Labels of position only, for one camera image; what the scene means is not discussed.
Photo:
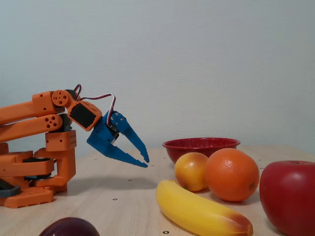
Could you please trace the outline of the blue gripper black motor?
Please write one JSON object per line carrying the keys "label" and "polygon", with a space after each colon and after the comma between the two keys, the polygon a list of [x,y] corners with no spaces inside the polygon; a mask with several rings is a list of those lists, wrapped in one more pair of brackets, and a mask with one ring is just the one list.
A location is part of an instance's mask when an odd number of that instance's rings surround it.
{"label": "blue gripper black motor", "polygon": [[121,133],[137,148],[143,156],[144,161],[147,163],[150,162],[145,144],[132,129],[127,119],[121,113],[114,112],[110,117],[111,123],[108,125],[108,113],[109,112],[96,123],[92,133],[87,139],[87,143],[106,157],[147,168],[147,164],[133,158],[128,153],[125,153],[120,148],[113,145],[119,133]]}

